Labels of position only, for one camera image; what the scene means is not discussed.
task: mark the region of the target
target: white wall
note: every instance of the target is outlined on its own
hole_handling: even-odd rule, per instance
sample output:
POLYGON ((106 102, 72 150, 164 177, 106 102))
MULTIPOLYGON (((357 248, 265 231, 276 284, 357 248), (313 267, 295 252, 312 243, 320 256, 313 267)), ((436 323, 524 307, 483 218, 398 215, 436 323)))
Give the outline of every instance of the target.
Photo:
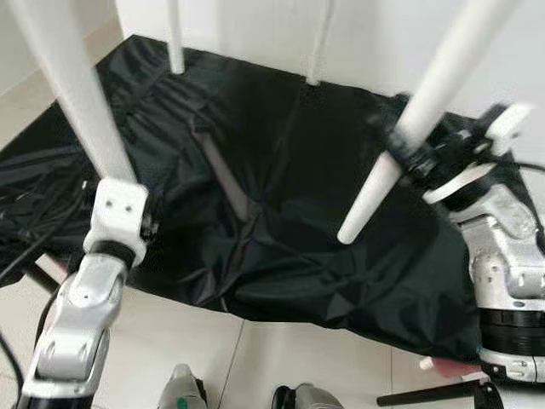
MULTIPOLYGON (((184 44, 304 73, 324 0, 181 0, 184 44)), ((165 0, 117 0, 125 36, 165 39, 165 0)), ((412 91, 462 0, 338 0, 323 78, 384 94, 412 91)), ((518 157, 545 162, 545 1, 524 0, 451 104, 478 116, 495 101, 538 105, 518 157)), ((545 210, 544 176, 528 176, 545 210)))
MULTIPOLYGON (((113 0, 72 1, 84 34, 96 30, 117 13, 113 0)), ((0 0, 0 95, 37 69, 37 63, 11 14, 8 1, 0 0)))

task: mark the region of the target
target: white plastic rod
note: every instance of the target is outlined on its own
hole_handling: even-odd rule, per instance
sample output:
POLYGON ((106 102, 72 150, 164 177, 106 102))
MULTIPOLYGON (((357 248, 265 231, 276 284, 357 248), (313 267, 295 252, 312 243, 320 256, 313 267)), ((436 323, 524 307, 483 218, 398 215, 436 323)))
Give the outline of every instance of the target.
POLYGON ((170 70, 173 74, 182 74, 186 68, 184 64, 184 52, 181 47, 181 23, 180 23, 180 0, 167 0, 168 14, 168 40, 170 70))
POLYGON ((331 28, 331 21, 333 20, 333 14, 335 12, 336 0, 324 0, 324 7, 322 13, 322 20, 316 37, 314 39, 313 50, 308 57, 308 69, 307 69, 307 84, 318 85, 320 68, 324 59, 324 48, 327 43, 327 37, 331 28))
POLYGON ((49 85, 101 177, 136 181, 70 0, 10 0, 49 85))
MULTIPOLYGON (((519 2, 467 0, 399 118, 398 135, 404 135, 414 147, 426 140, 519 2)), ((383 153, 342 223, 337 234, 340 242, 350 244, 356 239, 400 176, 398 164, 383 153)))

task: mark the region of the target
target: wrinkled black tarp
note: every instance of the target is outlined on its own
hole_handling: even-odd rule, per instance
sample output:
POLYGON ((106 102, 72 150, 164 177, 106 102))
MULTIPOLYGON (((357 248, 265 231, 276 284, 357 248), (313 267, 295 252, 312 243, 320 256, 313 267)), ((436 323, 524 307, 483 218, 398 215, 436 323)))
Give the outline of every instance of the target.
MULTIPOLYGON (((467 250, 440 210, 399 184, 353 245, 336 241, 400 99, 309 87, 295 74, 196 50, 186 49, 186 63, 173 76, 164 43, 131 37, 98 65, 161 221, 130 284, 250 320, 313 322, 473 359, 467 250), (254 202, 248 222, 233 214, 198 134, 211 135, 254 202)), ((434 138, 468 121, 449 115, 434 138)), ((0 154, 4 265, 60 217, 83 179, 97 181, 54 104, 0 154)), ((80 254, 91 207, 92 198, 51 251, 80 254)))

